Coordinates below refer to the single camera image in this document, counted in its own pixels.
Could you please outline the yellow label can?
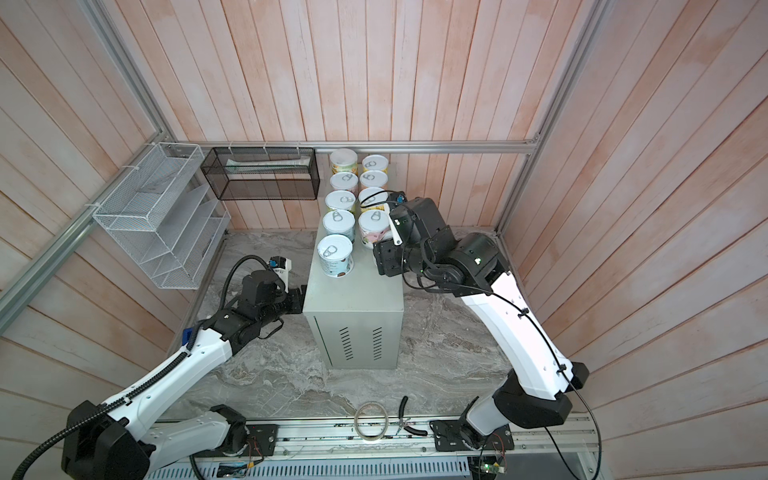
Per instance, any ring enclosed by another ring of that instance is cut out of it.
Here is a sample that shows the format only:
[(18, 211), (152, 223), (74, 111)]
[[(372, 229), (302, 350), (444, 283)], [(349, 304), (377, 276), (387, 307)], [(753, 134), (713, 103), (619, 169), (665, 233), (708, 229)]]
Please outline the yellow label can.
[(361, 162), (364, 172), (368, 171), (381, 171), (388, 172), (389, 160), (384, 155), (371, 154), (366, 156)]

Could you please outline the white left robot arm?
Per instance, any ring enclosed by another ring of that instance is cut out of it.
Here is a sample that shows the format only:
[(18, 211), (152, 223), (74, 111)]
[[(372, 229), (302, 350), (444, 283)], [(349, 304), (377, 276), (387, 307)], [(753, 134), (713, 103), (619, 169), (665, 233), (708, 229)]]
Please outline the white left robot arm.
[(78, 405), (62, 431), (21, 461), (14, 478), (24, 478), (56, 444), (63, 446), (61, 468), (73, 479), (143, 479), (200, 452), (255, 452), (245, 417), (223, 404), (169, 427), (156, 422), (211, 370), (261, 338), (266, 325), (301, 313), (307, 288), (290, 288), (285, 279), (272, 270), (244, 277), (241, 293), (201, 321), (175, 356), (104, 402)]

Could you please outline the floor can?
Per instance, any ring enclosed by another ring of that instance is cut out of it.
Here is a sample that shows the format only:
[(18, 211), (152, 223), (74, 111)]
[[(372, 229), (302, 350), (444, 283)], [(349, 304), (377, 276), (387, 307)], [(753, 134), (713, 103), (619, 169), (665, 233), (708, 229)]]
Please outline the floor can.
[(353, 243), (346, 236), (326, 235), (319, 241), (316, 250), (325, 275), (342, 278), (352, 271)]
[(331, 191), (325, 196), (324, 203), (328, 212), (338, 210), (357, 214), (357, 197), (350, 191)]
[(356, 219), (348, 210), (331, 210), (323, 216), (323, 227), (328, 235), (342, 235), (355, 241)]
[(358, 206), (360, 213), (370, 210), (388, 210), (389, 194), (380, 187), (367, 187), (358, 194)]

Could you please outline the pink label can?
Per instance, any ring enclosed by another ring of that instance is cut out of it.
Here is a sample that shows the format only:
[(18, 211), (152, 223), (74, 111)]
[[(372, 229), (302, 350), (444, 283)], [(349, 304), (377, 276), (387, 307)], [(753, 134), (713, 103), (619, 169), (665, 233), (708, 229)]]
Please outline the pink label can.
[(359, 175), (359, 180), (363, 188), (386, 189), (389, 177), (386, 172), (381, 170), (367, 170)]

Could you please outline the white lid can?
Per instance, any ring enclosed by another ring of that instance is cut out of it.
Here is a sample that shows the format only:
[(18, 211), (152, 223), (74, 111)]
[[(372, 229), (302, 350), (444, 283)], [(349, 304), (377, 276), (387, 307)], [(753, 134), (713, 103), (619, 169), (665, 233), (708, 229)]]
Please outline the white lid can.
[(359, 216), (358, 227), (362, 244), (368, 249), (380, 241), (392, 239), (389, 215), (383, 210), (373, 208), (364, 211)]

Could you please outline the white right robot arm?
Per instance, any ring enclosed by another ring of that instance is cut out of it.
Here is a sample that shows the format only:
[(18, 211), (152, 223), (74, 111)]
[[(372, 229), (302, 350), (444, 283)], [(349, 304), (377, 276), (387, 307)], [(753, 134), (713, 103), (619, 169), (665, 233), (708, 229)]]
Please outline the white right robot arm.
[(489, 236), (458, 239), (429, 198), (388, 194), (392, 236), (375, 243), (380, 274), (412, 273), (429, 293), (451, 294), (480, 318), (508, 358), (511, 370), (494, 391), (473, 400), (458, 420), (434, 422), (436, 437), (480, 449), (500, 428), (559, 426), (572, 410), (568, 393), (581, 389), (589, 370), (562, 354), (526, 304), (510, 264)]

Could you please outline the tall yellow peach can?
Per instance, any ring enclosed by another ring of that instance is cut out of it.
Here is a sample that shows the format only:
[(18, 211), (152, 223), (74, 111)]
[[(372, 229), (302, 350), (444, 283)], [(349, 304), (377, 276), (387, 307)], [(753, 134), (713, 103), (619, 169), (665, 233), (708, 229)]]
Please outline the tall yellow peach can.
[(332, 174), (358, 172), (358, 154), (348, 148), (340, 148), (329, 155)]

